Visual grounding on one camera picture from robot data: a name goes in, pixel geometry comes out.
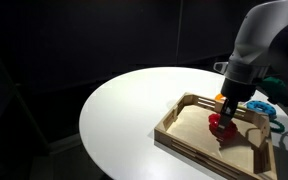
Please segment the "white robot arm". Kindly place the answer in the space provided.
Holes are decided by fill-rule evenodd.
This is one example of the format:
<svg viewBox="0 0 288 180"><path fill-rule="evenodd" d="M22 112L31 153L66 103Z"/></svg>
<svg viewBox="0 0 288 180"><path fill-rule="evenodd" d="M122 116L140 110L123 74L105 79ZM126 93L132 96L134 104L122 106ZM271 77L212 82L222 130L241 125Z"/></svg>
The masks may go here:
<svg viewBox="0 0 288 180"><path fill-rule="evenodd" d="M272 68L288 78L288 0L274 0L253 7L245 16L226 62L214 69L225 76L221 94L218 132L229 125L241 101L249 100Z"/></svg>

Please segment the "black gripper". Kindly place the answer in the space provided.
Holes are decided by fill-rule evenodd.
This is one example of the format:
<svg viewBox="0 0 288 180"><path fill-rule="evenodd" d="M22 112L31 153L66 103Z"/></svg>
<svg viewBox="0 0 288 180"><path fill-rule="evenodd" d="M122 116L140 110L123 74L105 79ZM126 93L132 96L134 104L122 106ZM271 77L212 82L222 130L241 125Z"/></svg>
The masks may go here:
<svg viewBox="0 0 288 180"><path fill-rule="evenodd" d="M226 98L226 100L220 112L220 118L217 127L218 132L223 132L229 125L232 116L238 109L238 103L248 101L254 95L255 90L255 85L247 85L235 82L228 78L224 80L221 94Z"/></svg>

